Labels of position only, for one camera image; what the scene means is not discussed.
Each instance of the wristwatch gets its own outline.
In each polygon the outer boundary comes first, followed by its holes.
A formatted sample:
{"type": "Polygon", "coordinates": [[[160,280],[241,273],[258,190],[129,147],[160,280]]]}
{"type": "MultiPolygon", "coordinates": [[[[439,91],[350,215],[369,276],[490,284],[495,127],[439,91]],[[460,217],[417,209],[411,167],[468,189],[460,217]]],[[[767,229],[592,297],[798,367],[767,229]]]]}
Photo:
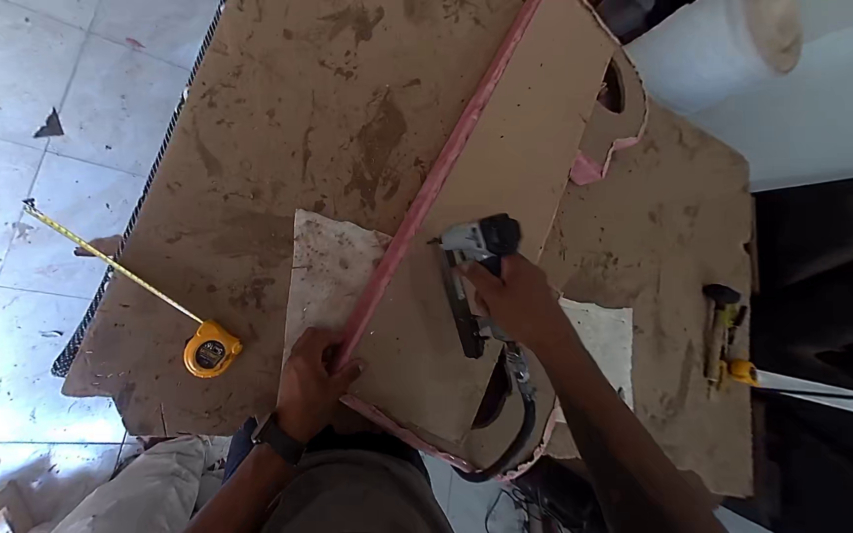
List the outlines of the wristwatch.
{"type": "Polygon", "coordinates": [[[305,445],[278,427],[278,413],[272,413],[252,431],[252,444],[267,444],[281,460],[296,466],[305,453],[305,445]]]}

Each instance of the hammer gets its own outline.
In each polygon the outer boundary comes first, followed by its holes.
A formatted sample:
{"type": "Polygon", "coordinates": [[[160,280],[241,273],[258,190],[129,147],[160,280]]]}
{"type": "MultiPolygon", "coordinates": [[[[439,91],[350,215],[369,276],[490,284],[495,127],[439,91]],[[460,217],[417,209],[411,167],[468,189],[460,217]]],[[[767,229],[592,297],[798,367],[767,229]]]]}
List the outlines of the hammer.
{"type": "Polygon", "coordinates": [[[711,284],[703,288],[703,294],[713,301],[713,324],[710,326],[710,338],[706,351],[706,366],[703,373],[709,382],[719,382],[719,359],[723,347],[727,344],[730,308],[739,303],[742,295],[726,285],[711,284]]]}

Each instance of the hand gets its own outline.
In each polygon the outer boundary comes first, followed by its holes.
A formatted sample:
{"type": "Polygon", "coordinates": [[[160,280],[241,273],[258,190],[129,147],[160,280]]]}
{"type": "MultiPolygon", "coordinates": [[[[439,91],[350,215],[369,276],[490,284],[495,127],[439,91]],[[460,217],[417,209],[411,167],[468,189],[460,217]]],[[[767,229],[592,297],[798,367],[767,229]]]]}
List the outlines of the hand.
{"type": "Polygon", "coordinates": [[[341,370],[328,374],[325,352],[338,341],[332,331],[309,327],[295,341],[292,355],[281,369],[276,404],[278,427],[301,443],[307,443],[328,425],[338,399],[361,375],[361,359],[351,359],[341,370]]]}
{"type": "Polygon", "coordinates": [[[477,303],[510,337],[533,351],[553,341],[573,341],[577,334],[558,305],[545,272],[520,254],[503,258],[503,277],[479,263],[460,266],[476,287],[477,303]]]}

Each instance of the yellow tape measure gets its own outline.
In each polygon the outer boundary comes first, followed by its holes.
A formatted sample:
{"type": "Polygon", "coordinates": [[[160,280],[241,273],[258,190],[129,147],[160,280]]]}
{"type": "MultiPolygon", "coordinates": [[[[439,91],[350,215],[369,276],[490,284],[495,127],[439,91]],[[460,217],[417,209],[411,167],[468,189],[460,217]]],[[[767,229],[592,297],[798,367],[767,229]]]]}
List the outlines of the yellow tape measure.
{"type": "Polygon", "coordinates": [[[215,378],[229,368],[231,362],[243,351],[243,345],[238,338],[233,337],[216,321],[203,321],[189,309],[178,304],[174,299],[157,290],[153,285],[141,280],[133,272],[124,268],[117,261],[112,260],[98,248],[94,248],[87,241],[78,237],[54,220],[48,218],[47,215],[38,211],[34,201],[25,200],[25,212],[37,218],[42,224],[52,228],[61,235],[64,235],[76,245],[94,254],[95,257],[101,258],[102,261],[112,266],[114,270],[120,272],[124,276],[130,278],[136,285],[140,285],[147,289],[150,294],[157,296],[160,300],[170,304],[177,311],[199,322],[199,328],[196,333],[187,341],[186,348],[183,349],[183,363],[187,370],[197,378],[215,378]]]}

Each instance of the person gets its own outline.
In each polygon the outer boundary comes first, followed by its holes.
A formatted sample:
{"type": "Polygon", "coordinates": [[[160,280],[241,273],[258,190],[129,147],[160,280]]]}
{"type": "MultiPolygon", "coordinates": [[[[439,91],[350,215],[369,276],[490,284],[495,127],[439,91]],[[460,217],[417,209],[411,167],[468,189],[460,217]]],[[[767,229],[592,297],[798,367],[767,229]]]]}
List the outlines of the person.
{"type": "MultiPolygon", "coordinates": [[[[475,263],[460,273],[496,324],[541,361],[610,531],[724,531],[707,499],[604,378],[541,269],[512,255],[503,260],[501,278],[475,263]]],[[[426,470],[416,464],[418,454],[412,459],[395,447],[331,444],[337,440],[326,428],[331,413],[362,365],[355,360],[330,375],[324,353],[337,341],[332,332],[308,328],[281,373],[274,421],[281,433],[308,445],[298,466],[271,443],[251,446],[238,466],[228,461],[225,484],[188,532],[452,531],[426,470]]]]}

